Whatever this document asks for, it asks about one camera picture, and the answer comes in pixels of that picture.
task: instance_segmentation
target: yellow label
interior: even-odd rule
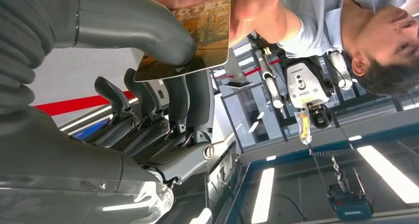
[[[300,137],[301,138],[306,138],[306,137],[308,137],[308,133],[310,131],[310,124],[308,122],[307,115],[301,114],[300,117],[302,119],[302,133],[301,133]]]
[[[302,100],[300,101],[300,103],[301,103],[301,104],[304,104],[304,103],[306,103],[306,102],[313,101],[313,100],[314,100],[314,98],[313,98],[313,97],[308,97],[308,98],[302,99]]]

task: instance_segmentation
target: man's ear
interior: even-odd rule
[[[365,60],[360,55],[352,58],[352,72],[358,77],[365,75],[368,68],[370,67],[370,62]]]

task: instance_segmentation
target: card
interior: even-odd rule
[[[172,12],[197,42],[198,49],[194,57],[187,64],[176,67],[144,55],[134,77],[136,82],[179,77],[227,62],[230,0],[212,0]]]

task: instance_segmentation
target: light blue shirt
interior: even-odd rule
[[[343,51],[340,14],[343,0],[281,0],[301,20],[301,29],[292,39],[278,43],[287,57],[321,56]],[[386,5],[403,8],[408,0],[355,0],[361,7],[376,12]]]

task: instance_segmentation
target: dark hair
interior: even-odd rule
[[[419,65],[381,66],[371,60],[365,75],[354,75],[358,83],[367,91],[377,95],[406,95],[419,85]]]

